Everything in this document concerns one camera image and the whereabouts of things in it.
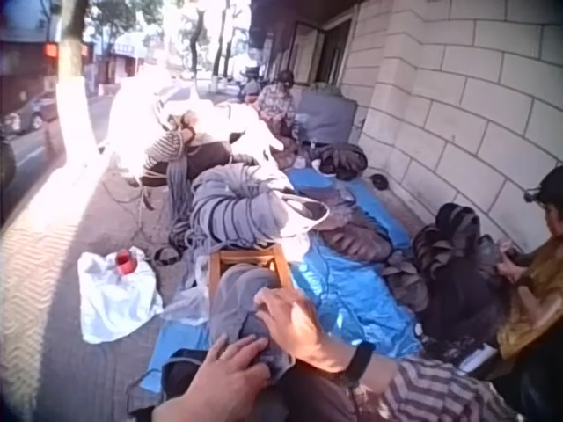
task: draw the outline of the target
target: paved sidewalk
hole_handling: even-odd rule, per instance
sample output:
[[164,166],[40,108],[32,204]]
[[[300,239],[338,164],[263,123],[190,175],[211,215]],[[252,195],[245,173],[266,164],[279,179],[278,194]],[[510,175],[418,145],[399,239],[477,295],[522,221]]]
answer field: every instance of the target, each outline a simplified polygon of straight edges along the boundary
[[[124,420],[128,385],[147,368],[162,324],[153,318],[126,338],[87,345],[80,334],[77,260],[132,245],[149,257],[166,244],[167,188],[152,189],[155,211],[139,218],[138,189],[96,159],[79,174],[53,172],[2,234],[3,394],[45,420]],[[413,233],[420,221],[390,193],[379,195]],[[156,268],[158,290],[170,301],[186,268]]]

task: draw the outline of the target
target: red cup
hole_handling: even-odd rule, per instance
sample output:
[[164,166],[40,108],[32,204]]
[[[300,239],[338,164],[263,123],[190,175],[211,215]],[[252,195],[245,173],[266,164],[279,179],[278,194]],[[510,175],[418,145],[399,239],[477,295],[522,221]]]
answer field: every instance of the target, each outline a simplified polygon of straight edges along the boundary
[[131,274],[137,268],[137,260],[131,255],[131,252],[126,249],[117,252],[115,264],[121,275]]

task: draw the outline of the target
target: sign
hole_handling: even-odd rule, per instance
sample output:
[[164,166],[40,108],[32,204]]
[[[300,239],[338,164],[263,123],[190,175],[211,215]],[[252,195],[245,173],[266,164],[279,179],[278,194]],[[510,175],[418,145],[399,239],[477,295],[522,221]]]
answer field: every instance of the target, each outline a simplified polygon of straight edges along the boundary
[[[80,54],[84,57],[88,57],[88,46],[85,44],[82,45],[80,49]],[[54,42],[49,42],[45,44],[45,55],[47,57],[56,58],[59,56],[59,45],[55,44]]]
[[113,53],[116,55],[135,56],[135,46],[128,44],[113,44]]

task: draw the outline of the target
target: brick wall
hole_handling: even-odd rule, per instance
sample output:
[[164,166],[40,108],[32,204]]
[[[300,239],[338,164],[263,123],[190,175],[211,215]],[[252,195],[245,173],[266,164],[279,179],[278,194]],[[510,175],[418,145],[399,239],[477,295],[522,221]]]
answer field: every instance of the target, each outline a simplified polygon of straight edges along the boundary
[[351,135],[353,143],[357,143],[362,131],[383,60],[392,1],[379,3],[376,7],[370,2],[362,4],[357,16],[353,18],[352,37],[340,79],[342,94],[358,103],[355,128]]
[[365,113],[370,167],[424,221],[454,200],[493,237],[547,238],[523,189],[563,161],[560,2],[364,3],[342,90]]

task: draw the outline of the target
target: road marking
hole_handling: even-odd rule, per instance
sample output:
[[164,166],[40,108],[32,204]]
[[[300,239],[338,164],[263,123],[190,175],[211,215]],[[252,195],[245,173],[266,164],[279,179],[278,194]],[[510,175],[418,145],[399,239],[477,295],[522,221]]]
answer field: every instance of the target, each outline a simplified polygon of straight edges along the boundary
[[43,150],[45,149],[45,147],[38,147],[36,150],[34,150],[33,152],[30,152],[29,154],[27,154],[26,156],[24,156],[23,159],[21,159],[20,161],[16,162],[16,167],[19,167],[21,165],[24,165],[25,163],[27,163],[29,160],[31,160],[32,158],[35,158],[36,156],[40,155]]

